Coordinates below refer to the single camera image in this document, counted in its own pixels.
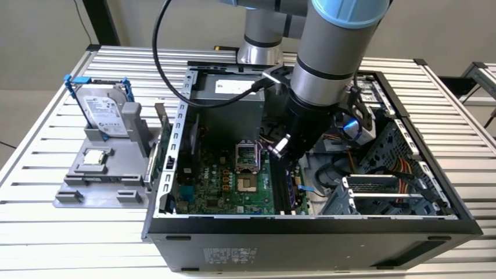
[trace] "silver cylinder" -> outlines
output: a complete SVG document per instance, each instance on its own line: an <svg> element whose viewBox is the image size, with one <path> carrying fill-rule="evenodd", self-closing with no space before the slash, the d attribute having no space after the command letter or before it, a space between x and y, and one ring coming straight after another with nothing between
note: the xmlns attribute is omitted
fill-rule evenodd
<svg viewBox="0 0 496 279"><path fill-rule="evenodd" d="M294 65L292 90L302 101L316 106L338 103L350 77L344 80L329 80L312 75L300 65Z"/></svg>
<svg viewBox="0 0 496 279"><path fill-rule="evenodd" d="M328 106L342 98L358 68L376 24L358 29L328 22L308 4L306 22L292 75L292 89L305 102Z"/></svg>
<svg viewBox="0 0 496 279"><path fill-rule="evenodd" d="M261 48L244 42L237 51L237 62L240 64L277 65L282 62L282 49L280 45Z"/></svg>

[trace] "slotted metal surface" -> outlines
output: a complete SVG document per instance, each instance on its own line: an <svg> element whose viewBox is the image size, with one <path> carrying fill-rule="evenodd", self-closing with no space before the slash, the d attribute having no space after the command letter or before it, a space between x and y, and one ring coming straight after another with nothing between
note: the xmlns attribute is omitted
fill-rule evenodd
<svg viewBox="0 0 496 279"><path fill-rule="evenodd" d="M160 51L172 83L182 83L188 60L234 62L224 51ZM294 63L294 55L285 62ZM473 123L428 67L409 59L365 58L362 70L378 70L405 104L412 120L466 202L484 236L408 271L377 273L229 273L224 277L342 277L450 279L496 277L494 143ZM173 119L177 99L153 66L150 50L102 47L86 52L73 75L130 79L141 116L158 125L153 103ZM142 209L56 209L54 192L84 139L84 118L61 88L10 160L0 171L0 277L158 278L172 276L154 246L140 239Z"/></svg>

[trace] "circuit board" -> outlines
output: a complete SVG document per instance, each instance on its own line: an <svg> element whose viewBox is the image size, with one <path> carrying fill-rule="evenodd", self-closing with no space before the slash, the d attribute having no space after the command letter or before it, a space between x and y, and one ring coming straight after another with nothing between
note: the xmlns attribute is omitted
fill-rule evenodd
<svg viewBox="0 0 496 279"><path fill-rule="evenodd" d="M234 150L202 149L192 196L180 195L180 214L273 214L269 154L260 151L257 174L236 174Z"/></svg>

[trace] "metal frame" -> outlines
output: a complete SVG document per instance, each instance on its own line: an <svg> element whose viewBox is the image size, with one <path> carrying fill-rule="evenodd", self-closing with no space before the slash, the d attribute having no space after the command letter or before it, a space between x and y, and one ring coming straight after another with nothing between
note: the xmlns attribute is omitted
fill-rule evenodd
<svg viewBox="0 0 496 279"><path fill-rule="evenodd" d="M82 0L100 45L121 45L106 0Z"/></svg>
<svg viewBox="0 0 496 279"><path fill-rule="evenodd" d="M158 55L164 70L174 86L181 85L188 60L200 59L205 62L225 63L236 61L234 52L232 51L161 50ZM285 55L285 62L288 64L294 62L294 54ZM86 52L78 64L82 65L76 67L73 75L84 72L86 76L104 79L118 79L128 76L133 82L136 101L145 107L141 115L150 115L146 109L153 109L154 102L164 102L168 115L170 119L174 118L177 112L174 108L178 102L156 75L148 48L102 46L97 53ZM496 227L496 203L493 202L496 199L496 188L493 187L496 166L492 159L496 158L496 154L488 147L484 147L485 142L476 131L456 129L458 127L465 128L468 124L449 124L449 128L444 127L442 130L433 128L441 125L441 117L449 117L465 123L465 119L461 116L465 113L458 111L448 101L432 102L433 99L445 100L445 97L412 59L365 58L361 63L361 69L382 71L398 99L404 103L412 124L417 127L418 135L424 138L445 175L464 199L465 206L477 219L485 237L468 242L461 247L433 258L426 264L421 264L408 271L380 271L376 273L366 271L349 273L345 276L350 278L393 276L394 278L401 277L405 279L414 279L418 276L425 279L438 279L446 276L452 278L493 278L496 276L496 246L493 241L493 236L496 235L493 229ZM73 114L74 103L65 98L66 96L58 90L17 151L0 171L0 212L4 213L0 214L0 221L6 222L1 224L2 232L6 234L5 237L8 237L6 243L13 244L10 246L0 246L0 250L8 247L8 251L12 252L5 255L17 252L28 253L25 256L22 256L24 254L14 254L18 255L20 260L25 263L22 267L9 264L8 269L24 277L32 275L44 277L81 276L81 273L85 276L97 277L101 275L102 270L94 269L94 267L110 267L104 269L105 274L109 276L153 277L168 275L169 269L156 250L137 248L149 247L149 244L137 244L138 237L133 237L130 234L136 232L132 229L136 227L136 222L140 222L145 217L144 211L73 209L70 216L68 216L64 210L53 210L50 205L49 207L46 206L48 203L45 202L52 201L54 191L58 189L58 185L52 184L56 184L57 177L62 177L66 170L36 170L32 167L40 166L41 163L45 165L52 163L52 161L42 161L41 159L52 156L49 152L77 152L77 144L80 144L77 131L82 130L84 126L84 118ZM149 125L160 125L157 119L148 119L146 121ZM482 143L477 146L478 150L476 152L465 152L464 147L456 144L458 140ZM57 160L64 160L57 162L58 166L69 166L72 162L69 155L69 153L58 153L56 156ZM104 244L104 247L108 247L106 250L93 249L92 245L96 238L92 238L92 234L86 233L89 228L86 228L86 223L80 222L81 220L96 222L92 223L90 231L98 233L98 241L118 241L121 244L114 248L110 248L113 247L112 244ZM118 228L124 228L124 231L120 231L117 235L112 231L116 228L116 224L118 224ZM48 233L36 234L36 238L33 238L34 234L22 234L25 233L24 228L28 226L36 226L38 230L53 226L53 233L64 236L60 241L65 244L77 243L77 245L72 245L66 249L62 249L60 245L49 245L61 242L53 238L48 239L50 235ZM65 257L65 260L52 260L50 264L44 265L45 270L24 270L38 268L34 265L32 253L44 251L44 249L50 252L42 254L46 259L58 259L49 256L57 251L60 253L57 255ZM106 255L116 257L114 260L108 261ZM72 258L76 256L84 257L84 263ZM68 262L74 263L73 266L77 268L70 269ZM230 277L245 278L249 276L250 274L246 273L230 274ZM342 277L342 274L332 271L312 273L282 272L277 276L304 278L313 276Z"/></svg>

